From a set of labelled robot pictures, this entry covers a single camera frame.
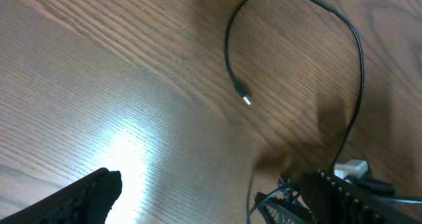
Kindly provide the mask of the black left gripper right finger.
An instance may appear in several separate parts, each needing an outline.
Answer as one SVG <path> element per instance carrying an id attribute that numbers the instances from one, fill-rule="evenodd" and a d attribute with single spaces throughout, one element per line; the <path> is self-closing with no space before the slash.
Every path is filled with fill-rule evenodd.
<path id="1" fill-rule="evenodd" d="M 361 178 L 341 179 L 325 171 L 303 173 L 301 197 L 317 223 L 421 224 L 394 204 L 421 204 L 420 197 L 396 196 L 393 184 L 366 172 Z"/>

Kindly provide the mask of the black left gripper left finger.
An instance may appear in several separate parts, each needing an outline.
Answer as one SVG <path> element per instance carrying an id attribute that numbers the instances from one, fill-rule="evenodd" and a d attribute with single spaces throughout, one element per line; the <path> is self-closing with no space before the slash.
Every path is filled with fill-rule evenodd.
<path id="1" fill-rule="evenodd" d="M 47 198 L 3 218 L 1 224 L 104 224 L 122 189 L 120 171 L 100 168 Z"/>

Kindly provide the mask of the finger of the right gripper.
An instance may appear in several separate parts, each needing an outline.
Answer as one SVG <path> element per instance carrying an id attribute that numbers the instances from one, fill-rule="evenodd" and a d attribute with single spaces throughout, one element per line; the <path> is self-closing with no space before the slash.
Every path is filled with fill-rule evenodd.
<path id="1" fill-rule="evenodd" d="M 298 198 L 300 191 L 294 184 L 283 184 L 269 194 L 257 192 L 254 210 L 258 211 L 268 224 L 312 224 L 312 211 L 302 205 Z"/>

